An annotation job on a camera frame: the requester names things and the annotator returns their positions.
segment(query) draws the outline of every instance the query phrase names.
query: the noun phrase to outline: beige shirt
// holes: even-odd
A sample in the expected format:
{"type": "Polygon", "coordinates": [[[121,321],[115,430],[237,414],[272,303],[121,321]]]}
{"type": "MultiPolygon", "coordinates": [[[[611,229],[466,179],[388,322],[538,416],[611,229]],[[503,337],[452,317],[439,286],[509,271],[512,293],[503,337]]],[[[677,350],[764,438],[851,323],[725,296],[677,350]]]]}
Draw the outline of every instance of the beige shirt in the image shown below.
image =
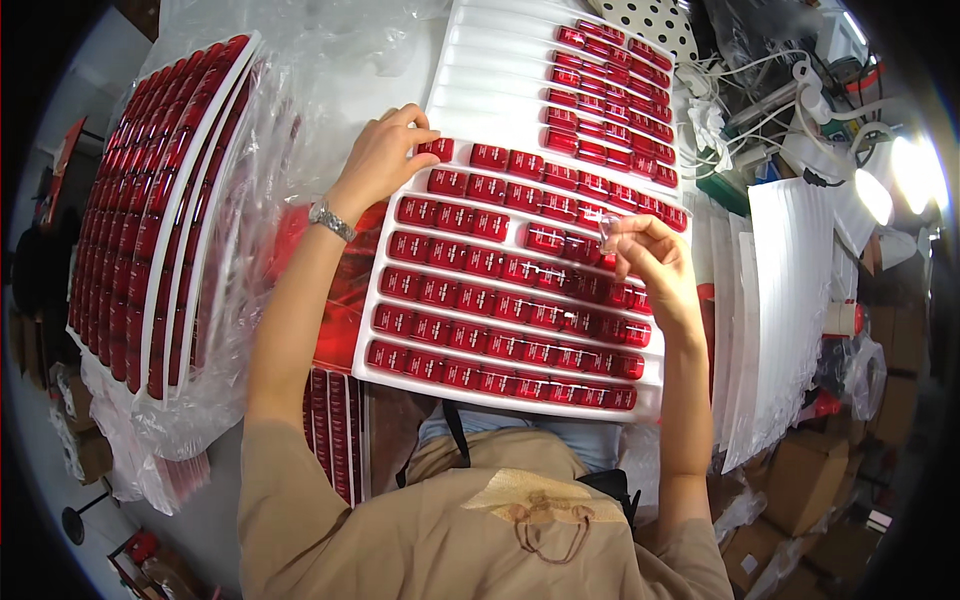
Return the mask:
{"type": "Polygon", "coordinates": [[[574,481],[583,463],[538,429],[448,437],[408,485],[351,510],[302,431],[267,421],[243,442],[239,536],[246,598],[733,598],[710,523],[653,554],[618,503],[574,481]]]}

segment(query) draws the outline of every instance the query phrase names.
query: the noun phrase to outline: black stand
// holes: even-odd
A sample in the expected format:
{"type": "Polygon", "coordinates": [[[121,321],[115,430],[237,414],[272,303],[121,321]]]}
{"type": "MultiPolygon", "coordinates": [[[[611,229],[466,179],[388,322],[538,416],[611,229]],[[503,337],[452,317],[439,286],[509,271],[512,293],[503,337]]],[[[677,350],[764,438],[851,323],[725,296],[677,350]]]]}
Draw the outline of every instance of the black stand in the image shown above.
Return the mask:
{"type": "Polygon", "coordinates": [[[109,495],[110,492],[104,492],[102,495],[89,502],[79,511],[75,511],[69,506],[63,509],[63,512],[60,513],[60,524],[63,526],[63,533],[70,538],[70,541],[74,542],[74,544],[78,546],[84,543],[84,520],[80,518],[80,515],[86,509],[90,508],[97,502],[100,502],[109,495]]]}

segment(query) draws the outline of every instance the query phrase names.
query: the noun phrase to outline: person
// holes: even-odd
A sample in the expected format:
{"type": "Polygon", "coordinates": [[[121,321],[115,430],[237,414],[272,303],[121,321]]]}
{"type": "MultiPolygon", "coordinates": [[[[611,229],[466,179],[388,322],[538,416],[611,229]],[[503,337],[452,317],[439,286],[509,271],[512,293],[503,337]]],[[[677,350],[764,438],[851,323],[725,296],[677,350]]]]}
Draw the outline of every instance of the person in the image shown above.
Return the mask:
{"type": "MultiPolygon", "coordinates": [[[[325,195],[329,210],[355,224],[438,163],[407,155],[439,136],[412,104],[371,120],[325,195]]],[[[576,481],[609,461],[588,465],[556,433],[497,428],[490,415],[466,433],[469,468],[459,468],[464,457],[449,430],[428,421],[406,487],[351,509],[303,435],[303,387],[345,245],[317,224],[277,282],[252,351],[238,515],[245,596],[732,598],[707,501],[707,343],[689,248],[648,215],[624,218],[608,244],[616,275],[645,282],[665,339],[655,552],[634,543],[619,503],[576,481]]],[[[598,444],[581,446],[605,454],[598,444]]]]}

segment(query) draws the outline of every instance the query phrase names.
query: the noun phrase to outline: bright light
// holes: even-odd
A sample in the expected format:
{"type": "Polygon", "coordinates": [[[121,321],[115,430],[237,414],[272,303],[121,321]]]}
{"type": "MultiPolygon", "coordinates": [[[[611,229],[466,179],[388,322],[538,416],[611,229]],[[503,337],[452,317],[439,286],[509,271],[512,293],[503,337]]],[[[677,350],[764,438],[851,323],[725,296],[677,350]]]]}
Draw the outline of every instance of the bright light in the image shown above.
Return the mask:
{"type": "Polygon", "coordinates": [[[853,183],[860,202],[867,206],[870,214],[874,215],[879,224],[886,225],[890,221],[890,212],[894,208],[890,192],[876,180],[876,177],[863,169],[857,169],[853,174],[853,183]]]}
{"type": "Polygon", "coordinates": [[[844,11],[843,15],[847,17],[847,22],[850,23],[851,27],[853,27],[853,32],[856,34],[856,38],[860,40],[860,44],[866,46],[867,38],[863,36],[863,32],[861,32],[860,28],[857,27],[856,23],[853,22],[853,17],[851,17],[850,13],[846,11],[844,11]]]}
{"type": "Polygon", "coordinates": [[[947,179],[937,151],[929,140],[921,138],[915,143],[898,137],[894,140],[891,158],[897,186],[910,210],[916,214],[924,212],[930,199],[942,212],[947,210],[947,179]]]}

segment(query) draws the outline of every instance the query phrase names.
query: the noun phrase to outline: stacked trays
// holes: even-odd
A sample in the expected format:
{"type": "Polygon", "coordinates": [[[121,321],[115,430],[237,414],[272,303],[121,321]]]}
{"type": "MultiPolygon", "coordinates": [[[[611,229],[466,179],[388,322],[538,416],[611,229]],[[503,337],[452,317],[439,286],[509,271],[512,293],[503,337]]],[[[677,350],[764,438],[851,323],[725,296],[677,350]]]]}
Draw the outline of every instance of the stacked trays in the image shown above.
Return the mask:
{"type": "Polygon", "coordinates": [[[678,206],[673,63],[596,17],[454,4],[427,105],[442,164],[391,198],[353,374],[506,409],[655,420],[663,336],[600,254],[605,212],[678,206]]]}
{"type": "Polygon", "coordinates": [[[303,391],[303,431],[330,485],[351,507],[369,494],[366,400],[352,377],[310,370],[303,391]]]}
{"type": "MultiPolygon", "coordinates": [[[[203,257],[260,35],[232,37],[139,82],[87,201],[67,330],[131,394],[185,379],[203,257]]],[[[208,277],[216,277],[213,267],[208,277]]]]}

